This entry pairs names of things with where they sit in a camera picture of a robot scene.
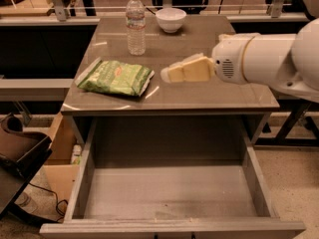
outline desk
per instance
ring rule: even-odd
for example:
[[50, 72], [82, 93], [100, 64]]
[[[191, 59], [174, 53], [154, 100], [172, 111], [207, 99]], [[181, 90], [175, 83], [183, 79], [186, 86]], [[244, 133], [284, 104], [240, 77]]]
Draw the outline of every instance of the desk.
[[[143, 56], [132, 56], [127, 49], [124, 18], [101, 20], [76, 78], [96, 58], [119, 60], [130, 64], [145, 65], [156, 74], [146, 93], [140, 98], [126, 98], [86, 93], [73, 83], [62, 106], [62, 114], [73, 125], [79, 118], [111, 115], [179, 115], [179, 114], [256, 114], [269, 116], [279, 109], [270, 90], [260, 85], [234, 85], [218, 77], [205, 83], [167, 84], [160, 78], [160, 70], [167, 65], [196, 53], [211, 56], [220, 34], [233, 33], [225, 17], [191, 15], [175, 34], [166, 34], [155, 17], [147, 18], [147, 50]], [[85, 131], [80, 124], [76, 136], [85, 142]], [[260, 131], [252, 130], [255, 137]]]
[[71, 85], [62, 114], [84, 145], [63, 224], [46, 238], [290, 239], [305, 229], [280, 221], [252, 143], [279, 108], [264, 86], [167, 84], [160, 70], [210, 56], [222, 16], [187, 16], [175, 34], [147, 18], [147, 51], [127, 49], [125, 19], [101, 20], [77, 76], [97, 57], [156, 73], [140, 98], [87, 93]]

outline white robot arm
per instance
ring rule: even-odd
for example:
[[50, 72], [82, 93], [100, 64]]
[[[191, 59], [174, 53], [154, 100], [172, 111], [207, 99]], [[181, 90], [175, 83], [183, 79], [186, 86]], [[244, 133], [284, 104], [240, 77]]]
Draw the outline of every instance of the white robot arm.
[[319, 103], [319, 19], [295, 34], [237, 34], [212, 50], [215, 72], [225, 82], [256, 83]]

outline chip bag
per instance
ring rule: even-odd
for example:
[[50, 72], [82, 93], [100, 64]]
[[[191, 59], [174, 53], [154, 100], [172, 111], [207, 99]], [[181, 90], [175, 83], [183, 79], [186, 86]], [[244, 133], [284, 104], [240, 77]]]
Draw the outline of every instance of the chip bag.
[[88, 92], [140, 96], [147, 88], [154, 71], [141, 65], [120, 61], [95, 60], [75, 83]]

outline drawer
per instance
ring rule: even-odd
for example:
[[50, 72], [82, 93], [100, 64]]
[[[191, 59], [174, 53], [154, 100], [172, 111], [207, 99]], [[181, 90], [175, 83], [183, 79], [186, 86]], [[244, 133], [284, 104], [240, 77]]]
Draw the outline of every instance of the drawer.
[[95, 118], [62, 224], [46, 238], [293, 238], [240, 116]]

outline white bowl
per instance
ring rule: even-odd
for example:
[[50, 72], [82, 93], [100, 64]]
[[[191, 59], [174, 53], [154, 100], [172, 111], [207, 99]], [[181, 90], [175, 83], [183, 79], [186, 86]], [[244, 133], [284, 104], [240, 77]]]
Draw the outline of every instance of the white bowl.
[[186, 13], [176, 8], [163, 8], [156, 12], [159, 26], [167, 33], [176, 32], [185, 20]]

